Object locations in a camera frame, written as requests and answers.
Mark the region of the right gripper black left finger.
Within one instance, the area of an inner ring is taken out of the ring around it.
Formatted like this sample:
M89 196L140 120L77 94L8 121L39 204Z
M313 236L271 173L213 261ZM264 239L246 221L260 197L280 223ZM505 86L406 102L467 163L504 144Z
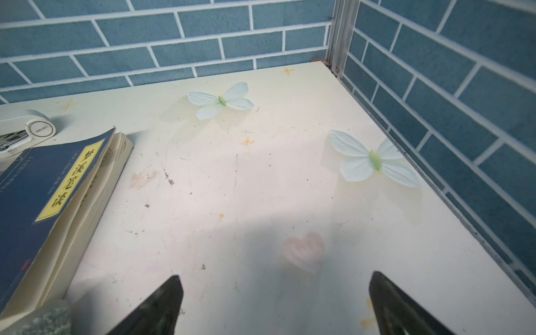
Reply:
M108 334L173 335L183 297L180 277L173 275Z

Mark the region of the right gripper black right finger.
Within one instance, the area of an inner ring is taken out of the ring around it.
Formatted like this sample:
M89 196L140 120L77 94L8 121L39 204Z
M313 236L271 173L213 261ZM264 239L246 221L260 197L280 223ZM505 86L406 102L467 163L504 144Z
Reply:
M368 291L382 335L454 334L383 273L372 273Z

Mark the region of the grey wiping cloth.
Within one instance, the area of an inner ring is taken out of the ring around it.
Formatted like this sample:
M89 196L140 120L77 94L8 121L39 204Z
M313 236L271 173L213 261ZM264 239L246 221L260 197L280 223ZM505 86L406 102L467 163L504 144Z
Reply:
M1 334L54 335L71 334L71 308L65 300L55 300L19 319Z

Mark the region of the blue book top right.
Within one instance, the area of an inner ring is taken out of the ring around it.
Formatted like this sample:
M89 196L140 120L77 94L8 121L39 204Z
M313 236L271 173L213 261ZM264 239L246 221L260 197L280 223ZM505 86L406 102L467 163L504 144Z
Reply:
M62 300L131 156L110 129L35 147L1 174L1 330Z

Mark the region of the small white stapler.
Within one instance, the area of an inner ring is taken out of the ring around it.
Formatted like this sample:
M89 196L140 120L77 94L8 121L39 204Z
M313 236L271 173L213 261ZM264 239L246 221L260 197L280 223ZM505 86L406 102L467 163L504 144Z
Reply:
M55 136L57 129L36 110L1 115L1 158L7 159Z

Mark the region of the aluminium corner post right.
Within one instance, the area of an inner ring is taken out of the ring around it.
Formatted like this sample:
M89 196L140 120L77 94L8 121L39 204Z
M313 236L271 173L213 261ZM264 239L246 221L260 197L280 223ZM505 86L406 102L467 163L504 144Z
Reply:
M329 32L326 62L337 79L341 79L353 37L359 9L358 0L336 0Z

